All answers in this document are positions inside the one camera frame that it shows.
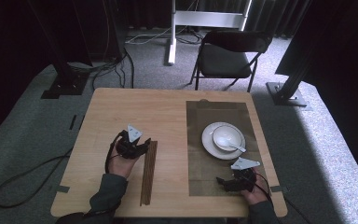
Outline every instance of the white bowl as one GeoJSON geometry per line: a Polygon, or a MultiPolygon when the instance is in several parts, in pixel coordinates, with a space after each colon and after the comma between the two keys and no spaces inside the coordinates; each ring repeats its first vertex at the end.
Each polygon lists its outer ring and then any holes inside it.
{"type": "Polygon", "coordinates": [[[225,151],[237,150],[235,147],[225,147],[225,146],[219,145],[218,144],[219,138],[224,138],[224,139],[228,140],[228,142],[230,142],[234,146],[242,145],[241,133],[239,133],[239,131],[237,131],[236,129],[234,129],[231,126],[224,125],[224,126],[220,126],[220,127],[216,128],[213,131],[213,141],[219,148],[221,148],[225,151]]]}

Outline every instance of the chair seat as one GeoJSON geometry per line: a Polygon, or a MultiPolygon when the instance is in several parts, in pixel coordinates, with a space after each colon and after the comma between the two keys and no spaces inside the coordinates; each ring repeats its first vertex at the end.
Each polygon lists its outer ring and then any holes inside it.
{"type": "Polygon", "coordinates": [[[200,71],[205,77],[247,78],[252,74],[245,53],[215,45],[205,45],[200,55],[200,71]]]}

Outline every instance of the white plate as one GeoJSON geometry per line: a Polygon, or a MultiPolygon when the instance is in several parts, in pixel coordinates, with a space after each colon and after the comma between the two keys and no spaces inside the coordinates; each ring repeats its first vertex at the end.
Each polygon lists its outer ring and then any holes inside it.
{"type": "Polygon", "coordinates": [[[224,147],[219,145],[218,142],[219,138],[228,140],[228,142],[234,146],[242,145],[241,132],[238,129],[233,128],[231,126],[223,125],[216,128],[213,131],[213,141],[218,147],[222,148],[225,151],[237,150],[235,147],[224,147]]]}
{"type": "MultiPolygon", "coordinates": [[[[221,160],[232,160],[238,158],[242,152],[239,150],[235,151],[225,151],[220,149],[213,141],[213,131],[221,126],[230,126],[236,130],[238,130],[234,125],[225,123],[225,122],[216,122],[208,125],[204,131],[202,132],[202,144],[204,145],[205,149],[213,156],[221,160]]],[[[241,147],[245,147],[245,137],[241,133],[240,130],[238,132],[241,134],[241,147]]]]}

